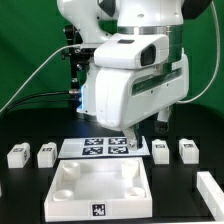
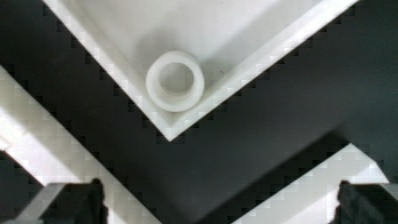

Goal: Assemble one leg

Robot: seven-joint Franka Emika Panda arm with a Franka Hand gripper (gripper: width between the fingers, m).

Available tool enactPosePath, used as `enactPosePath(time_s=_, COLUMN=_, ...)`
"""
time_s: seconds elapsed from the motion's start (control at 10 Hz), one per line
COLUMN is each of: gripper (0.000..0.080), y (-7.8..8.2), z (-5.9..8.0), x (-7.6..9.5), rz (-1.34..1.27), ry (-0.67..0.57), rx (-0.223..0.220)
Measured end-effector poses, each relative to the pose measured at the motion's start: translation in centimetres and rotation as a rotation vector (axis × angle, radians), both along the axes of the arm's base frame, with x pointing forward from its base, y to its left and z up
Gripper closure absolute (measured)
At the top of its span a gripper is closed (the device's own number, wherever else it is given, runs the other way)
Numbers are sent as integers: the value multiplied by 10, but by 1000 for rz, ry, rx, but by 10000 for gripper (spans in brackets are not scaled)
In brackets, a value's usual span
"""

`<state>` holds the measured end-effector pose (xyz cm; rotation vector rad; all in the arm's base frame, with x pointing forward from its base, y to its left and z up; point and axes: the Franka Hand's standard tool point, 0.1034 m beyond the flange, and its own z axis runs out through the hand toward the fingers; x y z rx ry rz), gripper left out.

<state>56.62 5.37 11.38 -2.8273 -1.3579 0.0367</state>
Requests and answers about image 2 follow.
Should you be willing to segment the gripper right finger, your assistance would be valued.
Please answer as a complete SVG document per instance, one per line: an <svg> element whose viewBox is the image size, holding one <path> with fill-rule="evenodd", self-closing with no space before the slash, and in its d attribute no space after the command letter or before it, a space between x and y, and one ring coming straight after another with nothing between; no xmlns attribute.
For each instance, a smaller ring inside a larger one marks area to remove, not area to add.
<svg viewBox="0 0 398 224"><path fill-rule="evenodd" d="M398 224L398 184L339 183L330 224Z"/></svg>

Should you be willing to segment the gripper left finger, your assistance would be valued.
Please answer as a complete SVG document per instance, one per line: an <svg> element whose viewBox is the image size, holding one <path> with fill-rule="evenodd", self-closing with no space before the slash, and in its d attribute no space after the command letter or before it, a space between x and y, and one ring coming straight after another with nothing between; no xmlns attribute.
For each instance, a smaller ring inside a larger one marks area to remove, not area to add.
<svg viewBox="0 0 398 224"><path fill-rule="evenodd" d="M103 183L51 183L39 191L17 224L108 224Z"/></svg>

